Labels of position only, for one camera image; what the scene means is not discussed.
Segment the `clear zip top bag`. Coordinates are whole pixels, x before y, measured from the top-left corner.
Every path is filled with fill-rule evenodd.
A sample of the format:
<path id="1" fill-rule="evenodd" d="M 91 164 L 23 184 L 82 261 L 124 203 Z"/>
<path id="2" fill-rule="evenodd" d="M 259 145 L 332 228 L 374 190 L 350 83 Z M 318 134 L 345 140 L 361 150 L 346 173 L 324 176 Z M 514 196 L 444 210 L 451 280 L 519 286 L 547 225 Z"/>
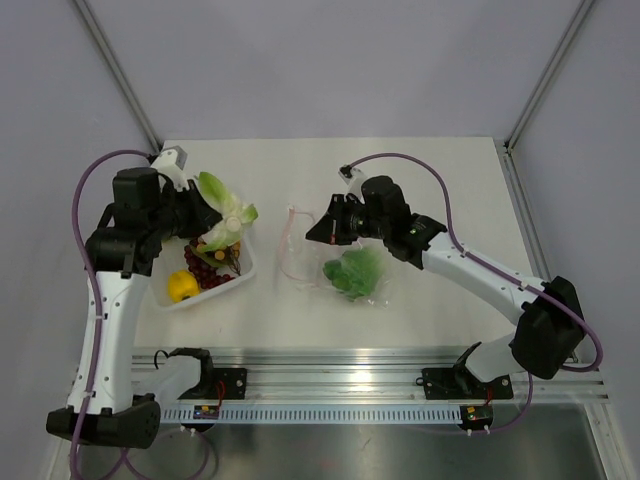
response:
<path id="1" fill-rule="evenodd" d="M 282 231 L 277 250 L 278 268 L 281 274 L 297 287 L 318 292 L 323 297 L 337 299 L 343 303 L 371 305 L 383 308 L 389 304 L 392 292 L 393 274 L 390 261 L 383 250 L 363 240 L 351 246 L 330 246 L 305 239 L 307 229 L 315 224 L 314 214 L 299 210 L 290 205 L 287 209 L 287 221 Z M 382 258 L 385 273 L 372 300 L 349 301 L 331 287 L 324 278 L 322 268 L 325 262 L 339 258 L 346 250 L 369 247 L 376 250 Z"/>

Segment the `green lettuce head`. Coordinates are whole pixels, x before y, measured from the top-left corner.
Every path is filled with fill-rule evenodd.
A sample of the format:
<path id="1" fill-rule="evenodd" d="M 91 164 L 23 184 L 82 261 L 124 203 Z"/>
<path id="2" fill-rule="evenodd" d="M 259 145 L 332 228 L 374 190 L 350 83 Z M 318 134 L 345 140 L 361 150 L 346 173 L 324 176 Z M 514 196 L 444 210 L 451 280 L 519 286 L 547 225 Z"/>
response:
<path id="1" fill-rule="evenodd" d="M 381 255 L 365 247 L 346 250 L 324 263 L 322 272 L 331 287 L 349 301 L 372 300 L 385 273 Z"/>

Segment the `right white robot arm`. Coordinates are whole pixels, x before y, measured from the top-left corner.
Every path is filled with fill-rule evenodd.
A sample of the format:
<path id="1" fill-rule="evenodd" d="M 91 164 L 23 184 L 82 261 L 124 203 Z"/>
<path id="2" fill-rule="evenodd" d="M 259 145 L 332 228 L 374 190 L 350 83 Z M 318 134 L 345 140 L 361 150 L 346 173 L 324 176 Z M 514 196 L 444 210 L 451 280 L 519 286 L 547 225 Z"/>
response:
<path id="1" fill-rule="evenodd" d="M 527 372 L 549 380 L 584 339 L 579 301 L 568 280 L 524 277 L 454 244 L 450 228 L 411 211 L 388 176 L 365 180 L 360 194 L 335 194 L 306 239 L 347 246 L 382 242 L 397 260 L 440 275 L 488 303 L 515 327 L 512 334 L 469 347 L 453 366 L 456 389 L 476 396 L 503 375 Z"/>

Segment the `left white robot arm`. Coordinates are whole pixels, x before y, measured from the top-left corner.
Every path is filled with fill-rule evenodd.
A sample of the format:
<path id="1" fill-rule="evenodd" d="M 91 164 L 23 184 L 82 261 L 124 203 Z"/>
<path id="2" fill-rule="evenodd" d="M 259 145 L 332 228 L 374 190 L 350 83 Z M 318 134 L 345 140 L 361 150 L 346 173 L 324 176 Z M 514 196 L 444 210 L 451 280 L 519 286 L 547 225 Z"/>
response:
<path id="1" fill-rule="evenodd" d="M 178 171 L 138 167 L 119 171 L 114 200 L 97 229 L 79 243 L 89 287 L 88 318 L 76 380 L 63 408 L 47 415 L 49 434 L 76 444 L 146 449 L 161 410 L 183 394 L 215 388 L 205 349 L 177 348 L 143 383 L 131 380 L 139 309 L 165 241 L 191 239 L 221 219 L 194 180 Z"/>

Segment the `white plastic food tray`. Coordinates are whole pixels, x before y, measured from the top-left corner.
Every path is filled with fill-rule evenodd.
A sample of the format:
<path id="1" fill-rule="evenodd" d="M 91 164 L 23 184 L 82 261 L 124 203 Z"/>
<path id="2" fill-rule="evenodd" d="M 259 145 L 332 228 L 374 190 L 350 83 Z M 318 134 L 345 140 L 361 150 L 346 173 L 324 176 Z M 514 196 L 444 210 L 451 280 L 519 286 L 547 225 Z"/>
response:
<path id="1" fill-rule="evenodd" d="M 170 275 L 187 269 L 187 261 L 184 258 L 184 247 L 188 245 L 186 240 L 172 239 L 163 244 L 163 250 L 154 260 L 148 292 L 150 304 L 161 312 L 176 312 L 185 310 L 198 304 L 211 301 L 215 297 L 227 294 L 234 288 L 245 284 L 256 274 L 255 252 L 251 240 L 245 236 L 239 247 L 239 270 L 233 273 L 228 267 L 220 268 L 220 274 L 233 276 L 229 282 L 215 286 L 186 300 L 175 303 L 169 295 Z"/>

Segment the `brown longan bunch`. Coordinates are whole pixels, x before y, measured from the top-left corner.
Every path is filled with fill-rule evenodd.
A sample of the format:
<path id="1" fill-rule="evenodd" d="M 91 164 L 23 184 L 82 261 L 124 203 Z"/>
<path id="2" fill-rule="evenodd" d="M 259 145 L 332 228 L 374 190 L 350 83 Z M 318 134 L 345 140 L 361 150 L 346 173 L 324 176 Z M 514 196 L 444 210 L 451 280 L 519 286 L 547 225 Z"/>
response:
<path id="1" fill-rule="evenodd" d="M 241 242 L 237 241 L 231 246 L 218 249 L 218 250 L 206 250 L 205 244 L 198 239 L 193 239 L 189 242 L 191 250 L 202 258 L 209 259 L 218 263 L 229 263 L 232 260 L 236 260 L 240 256 Z"/>

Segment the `red grape bunch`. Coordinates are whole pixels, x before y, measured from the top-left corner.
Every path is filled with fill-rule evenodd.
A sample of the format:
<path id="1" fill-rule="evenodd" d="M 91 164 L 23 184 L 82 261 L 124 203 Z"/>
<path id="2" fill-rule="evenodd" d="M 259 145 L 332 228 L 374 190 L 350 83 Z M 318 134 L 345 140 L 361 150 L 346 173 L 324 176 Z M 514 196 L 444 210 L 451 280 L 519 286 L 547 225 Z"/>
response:
<path id="1" fill-rule="evenodd" d="M 194 276 L 201 290 L 211 290 L 235 278 L 228 265 L 206 255 L 206 259 L 198 255 L 196 248 L 187 244 L 184 247 L 184 259 L 187 270 Z"/>

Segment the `yellow bell pepper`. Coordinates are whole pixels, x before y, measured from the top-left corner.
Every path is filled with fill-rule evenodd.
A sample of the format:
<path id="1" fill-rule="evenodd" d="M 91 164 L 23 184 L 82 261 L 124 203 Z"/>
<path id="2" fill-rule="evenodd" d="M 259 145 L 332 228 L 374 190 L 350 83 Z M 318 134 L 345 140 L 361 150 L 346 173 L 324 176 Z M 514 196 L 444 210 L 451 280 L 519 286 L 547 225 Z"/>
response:
<path id="1" fill-rule="evenodd" d="M 169 299 L 177 304 L 200 294 L 200 287 L 195 276 L 188 270 L 172 273 L 167 280 Z"/>

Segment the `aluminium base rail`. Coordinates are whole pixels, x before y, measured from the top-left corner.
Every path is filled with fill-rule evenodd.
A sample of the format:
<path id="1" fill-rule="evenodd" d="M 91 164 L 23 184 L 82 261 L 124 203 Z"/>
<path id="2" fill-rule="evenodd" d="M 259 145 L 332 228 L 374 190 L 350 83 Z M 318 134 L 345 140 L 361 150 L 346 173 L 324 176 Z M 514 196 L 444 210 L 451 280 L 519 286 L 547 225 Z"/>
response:
<path id="1" fill-rule="evenodd" d="M 154 369 L 155 349 L 134 347 L 125 378 L 134 384 Z M 427 403 L 415 380 L 426 367 L 449 366 L 459 347 L 223 348 L 210 352 L 216 367 L 246 368 L 245 401 L 256 404 Z M 534 380 L 534 404 L 607 404 L 600 372 L 559 372 Z"/>

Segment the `left aluminium frame post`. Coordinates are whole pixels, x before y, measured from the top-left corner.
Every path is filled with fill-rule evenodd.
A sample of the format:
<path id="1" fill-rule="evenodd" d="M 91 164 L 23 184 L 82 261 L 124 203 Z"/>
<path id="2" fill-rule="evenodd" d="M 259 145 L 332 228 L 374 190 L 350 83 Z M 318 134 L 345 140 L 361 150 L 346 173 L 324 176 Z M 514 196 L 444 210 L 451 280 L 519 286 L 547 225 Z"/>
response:
<path id="1" fill-rule="evenodd" d="M 70 5 L 78 15 L 79 21 L 83 25 L 92 45 L 105 65 L 150 150 L 154 153 L 159 152 L 162 148 L 163 141 L 149 119 L 138 95 L 134 91 L 91 2 L 87 0 L 71 0 Z"/>

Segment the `aluminium frame post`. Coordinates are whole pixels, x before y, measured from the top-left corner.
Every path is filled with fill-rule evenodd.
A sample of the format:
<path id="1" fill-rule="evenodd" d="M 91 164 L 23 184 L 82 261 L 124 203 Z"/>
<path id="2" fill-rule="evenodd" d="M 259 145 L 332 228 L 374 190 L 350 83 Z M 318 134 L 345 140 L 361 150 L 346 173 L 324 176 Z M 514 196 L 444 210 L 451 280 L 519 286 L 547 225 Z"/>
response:
<path id="1" fill-rule="evenodd" d="M 78 15 L 79 21 L 83 25 L 92 45 L 105 65 L 150 150 L 154 153 L 159 152 L 162 148 L 163 141 L 149 119 L 138 95 L 134 91 L 91 2 L 87 0 L 71 0 L 70 5 Z"/>
<path id="2" fill-rule="evenodd" d="M 581 0 L 578 3 L 504 141 L 508 154 L 515 151 L 598 4 L 597 0 Z"/>

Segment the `right aluminium frame post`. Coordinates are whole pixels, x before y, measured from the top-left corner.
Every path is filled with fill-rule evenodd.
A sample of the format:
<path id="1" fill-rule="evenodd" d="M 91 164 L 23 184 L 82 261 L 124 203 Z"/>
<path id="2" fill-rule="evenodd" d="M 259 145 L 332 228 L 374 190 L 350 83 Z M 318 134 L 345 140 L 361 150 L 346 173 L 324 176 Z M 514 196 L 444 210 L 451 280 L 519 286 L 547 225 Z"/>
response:
<path id="1" fill-rule="evenodd" d="M 508 154 L 515 151 L 598 4 L 597 0 L 581 0 L 578 3 L 504 141 Z"/>

